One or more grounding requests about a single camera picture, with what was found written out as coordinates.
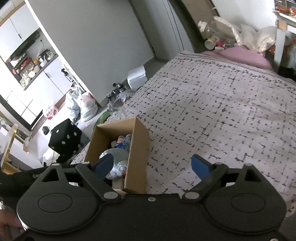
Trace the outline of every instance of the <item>pink cloth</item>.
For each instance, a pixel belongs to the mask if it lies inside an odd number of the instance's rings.
[[[269,61],[262,54],[237,46],[225,50],[206,51],[202,54],[218,58],[225,58],[237,63],[251,65],[260,69],[273,71]]]

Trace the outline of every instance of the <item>green object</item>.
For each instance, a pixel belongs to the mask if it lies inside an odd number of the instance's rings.
[[[104,113],[102,113],[101,116],[99,117],[99,119],[96,121],[96,123],[94,125],[94,129],[96,128],[97,125],[105,123],[107,121],[108,117],[110,117],[108,111],[105,111]]]

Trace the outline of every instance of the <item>cardboard box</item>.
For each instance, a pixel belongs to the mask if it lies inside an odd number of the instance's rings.
[[[129,193],[146,192],[146,166],[149,156],[149,130],[137,117],[117,120],[97,125],[89,144],[85,161],[93,163],[108,149],[119,136],[132,134],[128,167],[123,191]]]

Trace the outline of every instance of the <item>kitchen counter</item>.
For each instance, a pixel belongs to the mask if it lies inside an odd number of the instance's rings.
[[[38,77],[38,75],[43,72],[47,66],[49,66],[51,64],[52,61],[54,61],[56,58],[58,57],[58,55],[55,55],[50,61],[48,61],[46,63],[46,65],[44,65],[44,67],[42,69],[40,69],[40,71],[29,81],[29,83],[26,85],[26,87],[24,88],[24,91],[30,86],[30,84],[32,84],[32,82]]]

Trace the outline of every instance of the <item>white cloth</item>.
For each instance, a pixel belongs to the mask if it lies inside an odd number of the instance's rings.
[[[138,116],[150,130],[147,193],[183,194],[199,154],[230,168],[254,164],[296,209],[296,84],[248,65],[183,52],[108,119]],[[81,162],[87,147],[73,163]]]

